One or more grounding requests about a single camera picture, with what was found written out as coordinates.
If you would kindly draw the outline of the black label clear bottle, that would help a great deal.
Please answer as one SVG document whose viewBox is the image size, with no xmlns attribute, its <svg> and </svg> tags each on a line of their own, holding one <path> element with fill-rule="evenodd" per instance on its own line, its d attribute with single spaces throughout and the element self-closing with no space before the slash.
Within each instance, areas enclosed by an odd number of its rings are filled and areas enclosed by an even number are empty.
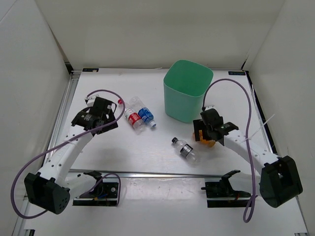
<svg viewBox="0 0 315 236">
<path fill-rule="evenodd" d="M 187 162 L 194 164 L 199 160 L 199 156 L 195 152 L 194 148 L 190 146 L 186 141 L 179 140 L 174 137 L 172 139 L 172 145 L 175 150 L 179 153 L 179 155 L 184 158 Z"/>
</svg>

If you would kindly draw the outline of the red label plastic bottle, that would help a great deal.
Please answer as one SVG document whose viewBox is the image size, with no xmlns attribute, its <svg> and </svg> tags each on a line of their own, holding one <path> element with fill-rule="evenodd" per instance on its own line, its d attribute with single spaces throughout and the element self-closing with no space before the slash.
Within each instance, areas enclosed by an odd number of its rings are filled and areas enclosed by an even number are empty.
<svg viewBox="0 0 315 236">
<path fill-rule="evenodd" d="M 137 135 L 139 135 L 144 130 L 145 127 L 142 118 L 139 116 L 136 110 L 126 102 L 124 116 Z"/>
</svg>

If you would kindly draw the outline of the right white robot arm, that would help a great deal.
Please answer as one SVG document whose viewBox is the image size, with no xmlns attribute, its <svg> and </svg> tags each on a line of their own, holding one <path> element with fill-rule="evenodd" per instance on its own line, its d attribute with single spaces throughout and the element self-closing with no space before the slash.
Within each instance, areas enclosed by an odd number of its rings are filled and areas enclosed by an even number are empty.
<svg viewBox="0 0 315 236">
<path fill-rule="evenodd" d="M 214 141 L 234 151 L 251 167 L 252 196 L 261 196 L 271 207 L 277 208 L 303 192 L 295 160 L 280 157 L 252 142 L 239 127 L 225 123 L 216 109 L 201 112 L 193 121 L 195 140 Z"/>
</svg>

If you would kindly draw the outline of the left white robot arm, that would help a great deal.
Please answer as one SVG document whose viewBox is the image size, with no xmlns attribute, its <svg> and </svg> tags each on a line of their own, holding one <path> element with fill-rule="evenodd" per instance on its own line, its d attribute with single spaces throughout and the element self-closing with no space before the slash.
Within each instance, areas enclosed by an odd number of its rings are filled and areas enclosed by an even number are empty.
<svg viewBox="0 0 315 236">
<path fill-rule="evenodd" d="M 78 174 L 67 180 L 69 170 L 83 148 L 95 135 L 118 127 L 114 121 L 114 102 L 96 97 L 71 122 L 65 145 L 58 148 L 36 174 L 27 174 L 24 184 L 30 203 L 54 214 L 64 211 L 69 201 L 80 196 L 96 198 L 104 195 L 97 171 Z"/>
</svg>

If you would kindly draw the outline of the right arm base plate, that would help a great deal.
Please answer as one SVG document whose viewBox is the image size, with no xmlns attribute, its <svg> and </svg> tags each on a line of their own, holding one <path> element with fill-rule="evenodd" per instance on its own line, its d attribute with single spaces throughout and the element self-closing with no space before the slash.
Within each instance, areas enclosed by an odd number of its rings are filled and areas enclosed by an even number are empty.
<svg viewBox="0 0 315 236">
<path fill-rule="evenodd" d="M 252 177 L 233 170 L 218 178 L 206 178 L 201 190 L 208 208 L 245 207 L 251 198 Z"/>
</svg>

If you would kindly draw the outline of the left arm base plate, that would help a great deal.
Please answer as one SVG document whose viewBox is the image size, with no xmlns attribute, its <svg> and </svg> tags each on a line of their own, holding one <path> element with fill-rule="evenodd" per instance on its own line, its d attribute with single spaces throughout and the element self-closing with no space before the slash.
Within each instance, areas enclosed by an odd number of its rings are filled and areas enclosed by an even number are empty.
<svg viewBox="0 0 315 236">
<path fill-rule="evenodd" d="M 120 187 L 118 180 L 103 181 L 93 191 L 74 198 L 72 205 L 79 207 L 116 207 L 119 203 Z"/>
</svg>

